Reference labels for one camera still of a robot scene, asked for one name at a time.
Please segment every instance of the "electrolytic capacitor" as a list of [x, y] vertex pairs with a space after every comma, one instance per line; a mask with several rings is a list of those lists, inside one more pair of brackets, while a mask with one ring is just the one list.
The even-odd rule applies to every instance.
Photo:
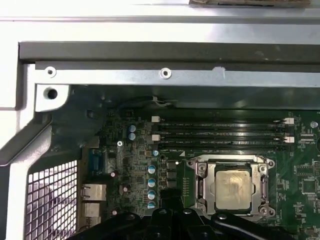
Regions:
[[130, 184], [123, 184], [122, 189], [123, 189], [124, 193], [127, 193], [127, 192], [131, 191], [131, 185]]
[[155, 202], [150, 201], [150, 202], [148, 203], [148, 206], [147, 206], [148, 209], [154, 209], [155, 207], [156, 207]]
[[148, 199], [154, 200], [156, 198], [156, 192], [153, 190], [148, 191]]
[[148, 180], [148, 186], [149, 188], [154, 188], [156, 186], [156, 180], [154, 178], [150, 178]]
[[115, 215], [120, 214], [120, 212], [121, 212], [121, 208], [117, 206], [111, 211], [111, 214], [112, 214], [112, 216], [115, 216]]
[[112, 178], [115, 178], [115, 177], [117, 177], [118, 175], [119, 175], [119, 172], [118, 172], [118, 171], [113, 171], [113, 172], [110, 173], [110, 177], [112, 177]]
[[128, 127], [128, 130], [129, 130], [130, 133], [134, 133], [137, 130], [137, 127], [135, 125], [130, 125]]
[[148, 173], [154, 174], [156, 172], [156, 167], [154, 165], [148, 166]]
[[132, 133], [130, 133], [130, 134], [128, 135], [128, 139], [131, 140], [131, 141], [133, 141], [133, 140], [136, 139], [136, 135], [132, 132]]

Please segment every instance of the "silver metal panel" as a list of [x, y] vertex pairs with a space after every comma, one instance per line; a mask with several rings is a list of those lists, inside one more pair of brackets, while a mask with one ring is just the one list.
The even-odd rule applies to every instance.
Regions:
[[104, 7], [101, 3], [94, 4], [91, 2], [77, 2], [78, 7], [73, 7], [72, 1], [56, 2], [48, 7], [46, 4], [39, 4], [38, 2], [21, 2], [21, 8], [16, 5], [3, 6], [0, 9], [0, 20], [32, 20], [32, 21], [53, 21], [58, 20], [72, 20], [72, 21], [119, 21], [124, 18], [128, 22], [134, 22], [136, 17], [180, 17], [180, 22], [186, 21], [188, 17], [232, 17], [232, 18], [280, 18], [287, 20], [290, 18], [305, 19], [316, 18], [319, 19], [318, 8], [272, 8], [272, 7], [238, 7], [238, 6], [216, 6], [216, 7], [192, 7], [183, 5], [188, 0], [127, 0], [131, 4], [140, 2], [140, 5], [128, 5], [124, 7], [121, 5], [108, 5]]
[[197, 87], [267, 87], [319, 88], [320, 73], [172, 70], [171, 77], [163, 79], [160, 70], [57, 70], [55, 77], [45, 70], [35, 71], [37, 84], [78, 85], [141, 85], [141, 86], [197, 86]]
[[0, 22], [14, 42], [198, 42], [250, 44], [318, 44], [317, 24]]
[[10, 166], [6, 239], [25, 239], [28, 171], [50, 147], [51, 126], [47, 127]]
[[17, 81], [18, 81], [18, 53], [17, 42], [5, 41], [0, 44], [0, 52], [6, 57], [0, 58], [0, 108], [17, 106]]
[[[12, 56], [10, 55], [10, 52], [7, 52], [7, 54], [8, 56], [6, 55], [3, 56], [2, 58], [3, 60], [5, 59], [10, 60], [12, 58]], [[14, 89], [12, 89], [12, 87], [16, 85], [16, 82], [17, 82], [17, 62], [18, 62], [18, 58], [16, 58], [16, 61], [10, 61], [11, 66], [5, 65], [5, 69], [4, 69], [5, 75], [12, 76], [12, 78], [1, 79], [3, 83], [2, 83], [2, 87], [0, 87], [1, 89], [0, 91], [3, 91], [3, 94], [4, 94], [3, 96], [8, 96], [14, 92], [14, 99], [8, 96], [9, 104], [12, 106], [15, 105], [14, 102], [16, 100], [15, 98], [16, 87], [14, 87]], [[0, 131], [1, 131], [0, 149], [21, 129], [23, 129], [34, 117], [35, 83], [33, 82], [34, 79], [32, 77], [32, 68], [35, 69], [35, 66], [29, 65], [25, 67], [24, 69], [25, 76], [24, 76], [24, 79], [21, 80], [21, 82], [23, 82], [24, 84], [24, 90], [22, 93], [23, 95], [22, 108], [17, 110], [3, 108], [0, 110], [0, 119], [2, 121], [1, 122], [2, 124], [0, 125]]]

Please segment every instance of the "chip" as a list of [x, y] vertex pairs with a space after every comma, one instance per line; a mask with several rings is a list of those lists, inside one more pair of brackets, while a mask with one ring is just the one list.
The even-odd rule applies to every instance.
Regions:
[[139, 145], [145, 144], [145, 139], [144, 139], [144, 138], [139, 138], [139, 139], [138, 139], [138, 144], [139, 144]]
[[317, 185], [314, 179], [303, 179], [302, 180], [302, 193], [303, 194], [315, 194]]
[[177, 182], [174, 180], [172, 180], [172, 181], [169, 180], [166, 182], [166, 185], [169, 189], [174, 189], [177, 187]]
[[176, 171], [168, 171], [166, 173], [166, 176], [168, 179], [176, 179], [177, 178], [177, 172]]
[[169, 170], [176, 170], [177, 169], [176, 162], [175, 161], [168, 161], [167, 168]]
[[144, 178], [142, 176], [137, 176], [135, 178], [135, 181], [139, 184], [143, 184], [144, 183]]

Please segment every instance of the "blue capacitor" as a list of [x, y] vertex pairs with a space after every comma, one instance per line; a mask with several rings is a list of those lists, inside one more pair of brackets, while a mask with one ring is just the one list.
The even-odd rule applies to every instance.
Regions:
[[128, 130], [129, 130], [130, 133], [134, 133], [137, 130], [137, 127], [135, 125], [130, 125], [128, 127]]
[[155, 207], [156, 207], [155, 202], [150, 201], [150, 202], [148, 203], [148, 206], [147, 206], [148, 209], [154, 209]]
[[150, 178], [148, 180], [148, 186], [149, 188], [154, 188], [156, 186], [156, 180], [154, 178]]
[[156, 192], [153, 190], [148, 191], [148, 199], [154, 200], [156, 198]]
[[128, 135], [128, 139], [130, 139], [131, 141], [136, 139], [136, 135], [132, 132]]
[[148, 173], [154, 174], [156, 172], [156, 167], [154, 165], [148, 166]]

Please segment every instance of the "ventilation grille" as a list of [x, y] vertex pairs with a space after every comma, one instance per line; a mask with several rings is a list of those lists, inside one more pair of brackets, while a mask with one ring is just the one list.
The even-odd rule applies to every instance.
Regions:
[[30, 174], [26, 240], [65, 240], [76, 231], [77, 161]]

